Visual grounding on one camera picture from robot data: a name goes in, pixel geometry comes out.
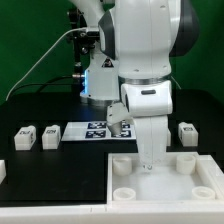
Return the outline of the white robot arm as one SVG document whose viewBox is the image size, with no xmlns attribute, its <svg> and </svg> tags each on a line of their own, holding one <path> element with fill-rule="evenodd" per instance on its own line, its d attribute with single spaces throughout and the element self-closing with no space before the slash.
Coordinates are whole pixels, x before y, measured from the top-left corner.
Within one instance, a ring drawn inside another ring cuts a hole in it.
<svg viewBox="0 0 224 224">
<path fill-rule="evenodd" d="M 118 62 L 120 100 L 107 107 L 107 126 L 118 134 L 121 122 L 134 125 L 140 162 L 147 171 L 167 147 L 172 113 L 170 59 L 190 51 L 199 36 L 191 0 L 69 0 L 100 36 L 100 50 Z"/>
</svg>

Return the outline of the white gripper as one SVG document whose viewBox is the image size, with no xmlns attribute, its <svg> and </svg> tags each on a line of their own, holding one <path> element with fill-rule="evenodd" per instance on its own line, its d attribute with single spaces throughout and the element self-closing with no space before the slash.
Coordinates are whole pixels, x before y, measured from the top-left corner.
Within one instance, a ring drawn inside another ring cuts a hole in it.
<svg viewBox="0 0 224 224">
<path fill-rule="evenodd" d="M 140 162 L 146 171 L 165 157 L 168 115 L 172 113 L 171 84 L 121 86 L 122 102 L 133 120 Z"/>
</svg>

